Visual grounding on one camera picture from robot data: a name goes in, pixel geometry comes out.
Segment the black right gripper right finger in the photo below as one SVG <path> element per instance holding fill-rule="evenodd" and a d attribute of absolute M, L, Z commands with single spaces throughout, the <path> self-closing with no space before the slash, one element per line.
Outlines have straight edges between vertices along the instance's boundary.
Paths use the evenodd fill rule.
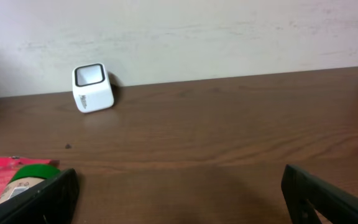
<path fill-rule="evenodd" d="M 358 224 L 357 197 L 297 166 L 285 166 L 281 189 L 295 224 L 321 223 L 319 213 L 331 223 Z"/>

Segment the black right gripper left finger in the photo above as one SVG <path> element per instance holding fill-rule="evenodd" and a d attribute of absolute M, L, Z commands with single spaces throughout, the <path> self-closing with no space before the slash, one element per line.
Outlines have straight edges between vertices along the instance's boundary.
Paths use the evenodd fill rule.
<path fill-rule="evenodd" d="M 25 190 L 0 204 L 0 224 L 70 224 L 80 186 L 74 169 Z"/>

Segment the green lid jar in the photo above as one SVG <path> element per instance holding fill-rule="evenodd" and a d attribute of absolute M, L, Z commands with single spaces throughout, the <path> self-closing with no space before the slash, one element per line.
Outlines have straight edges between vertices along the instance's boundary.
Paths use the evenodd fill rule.
<path fill-rule="evenodd" d="M 0 204 L 59 173 L 58 168 L 47 164 L 31 164 L 21 167 L 2 191 Z"/>

